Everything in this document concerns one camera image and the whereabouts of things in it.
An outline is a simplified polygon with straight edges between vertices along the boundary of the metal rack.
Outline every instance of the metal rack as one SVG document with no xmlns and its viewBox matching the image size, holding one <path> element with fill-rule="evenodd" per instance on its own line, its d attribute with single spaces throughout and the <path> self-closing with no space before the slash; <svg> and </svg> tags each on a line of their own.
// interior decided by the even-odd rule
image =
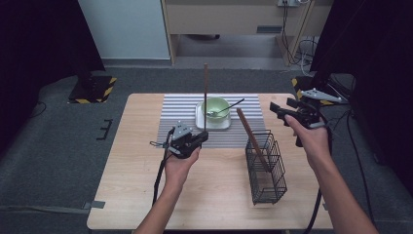
<svg viewBox="0 0 413 234">
<path fill-rule="evenodd" d="M 258 142 L 262 156 L 270 169 L 267 171 L 259 159 L 250 139 L 245 148 L 249 183 L 253 204 L 275 204 L 286 192 L 284 179 L 285 169 L 282 163 L 280 148 L 270 130 L 252 131 Z"/>
</svg>

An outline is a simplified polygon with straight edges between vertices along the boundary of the gray floor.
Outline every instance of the gray floor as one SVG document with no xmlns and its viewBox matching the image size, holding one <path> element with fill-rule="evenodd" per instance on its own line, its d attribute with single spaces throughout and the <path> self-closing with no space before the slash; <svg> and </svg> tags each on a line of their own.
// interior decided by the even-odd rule
<svg viewBox="0 0 413 234">
<path fill-rule="evenodd" d="M 303 53 L 310 54 L 311 45 L 304 46 Z M 216 92 L 293 93 L 289 79 L 309 73 L 308 65 L 284 65 L 273 36 L 221 35 L 218 40 L 211 36 L 182 36 L 177 55 L 174 65 L 164 62 L 107 65 L 107 72 L 120 80 L 109 100 L 102 104 L 67 104 L 66 97 L 76 83 L 75 77 L 45 87 L 40 100 L 47 104 L 46 111 L 27 122 L 0 162 L 0 206 L 79 209 L 82 202 L 92 201 L 130 93 L 201 92 L 202 84 L 193 77 L 203 75 L 204 63 L 211 69 L 211 79 L 217 84 L 212 88 Z M 351 75 L 338 76 L 347 81 L 352 79 Z M 249 83 L 255 77 L 260 84 Z M 170 83 L 153 85 L 148 82 L 155 78 Z M 34 112 L 40 112 L 42 108 L 40 104 Z M 337 124 L 333 131 L 333 158 L 358 202 L 367 211 L 365 190 L 346 118 L 339 120 L 349 108 L 334 106 L 323 112 L 332 124 Z M 96 141 L 95 138 L 102 134 L 99 128 L 106 126 L 104 119 L 114 120 L 113 131 L 107 140 Z M 371 207 L 380 232 L 413 233 L 412 197 L 391 169 L 375 163 L 373 152 L 353 118 L 349 119 L 349 128 L 364 168 Z M 86 214 L 0 212 L 0 233 L 88 233 L 86 220 Z M 332 231 L 317 230 L 314 233 Z"/>
</svg>

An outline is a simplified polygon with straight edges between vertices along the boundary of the gray ribbed mat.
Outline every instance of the gray ribbed mat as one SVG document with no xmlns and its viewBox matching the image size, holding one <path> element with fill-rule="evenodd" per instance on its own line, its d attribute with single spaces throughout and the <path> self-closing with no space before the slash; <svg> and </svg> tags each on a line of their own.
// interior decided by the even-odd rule
<svg viewBox="0 0 413 234">
<path fill-rule="evenodd" d="M 248 136 L 238 117 L 237 107 L 243 110 L 244 116 L 252 130 L 265 130 L 258 95 L 213 94 L 208 95 L 208 97 L 222 97 L 228 100 L 230 104 L 242 98 L 245 98 L 245 100 L 231 108 L 231 126 L 228 129 L 208 131 L 209 139 L 203 143 L 204 148 L 244 148 L 246 146 Z M 157 142 L 165 142 L 168 131 L 170 131 L 179 120 L 193 128 L 193 135 L 200 133 L 202 129 L 196 126 L 195 113 L 197 104 L 202 101 L 204 101 L 203 94 L 165 95 Z"/>
</svg>

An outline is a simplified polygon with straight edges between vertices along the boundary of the black curtain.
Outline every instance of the black curtain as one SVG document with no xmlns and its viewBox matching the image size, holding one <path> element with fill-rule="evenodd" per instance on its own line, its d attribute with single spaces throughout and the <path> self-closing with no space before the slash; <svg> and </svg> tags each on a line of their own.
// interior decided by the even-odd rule
<svg viewBox="0 0 413 234">
<path fill-rule="evenodd" d="M 311 70 L 322 87 L 331 73 L 356 78 L 351 103 L 380 163 L 413 194 L 413 2 L 334 1 Z"/>
<path fill-rule="evenodd" d="M 77 1 L 0 0 L 0 153 L 42 87 L 93 70 L 104 66 Z"/>
</svg>

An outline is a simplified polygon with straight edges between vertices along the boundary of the bowl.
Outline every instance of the bowl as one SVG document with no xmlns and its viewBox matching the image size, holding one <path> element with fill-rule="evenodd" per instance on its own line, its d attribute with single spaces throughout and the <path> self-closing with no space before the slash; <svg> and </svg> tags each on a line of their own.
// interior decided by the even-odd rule
<svg viewBox="0 0 413 234">
<path fill-rule="evenodd" d="M 206 99 L 206 113 L 210 111 L 218 112 L 222 109 L 227 108 L 228 106 L 230 106 L 230 103 L 228 103 L 228 101 L 222 97 L 209 97 Z M 203 112 L 203 115 L 205 116 L 205 113 L 204 113 L 205 102 L 204 101 L 201 105 L 201 110 Z M 225 118 L 228 116 L 229 113 L 230 113 L 230 109 L 226 109 L 224 111 L 217 113 L 214 116 L 207 115 L 206 119 L 211 122 L 221 122 L 225 120 Z"/>
</svg>

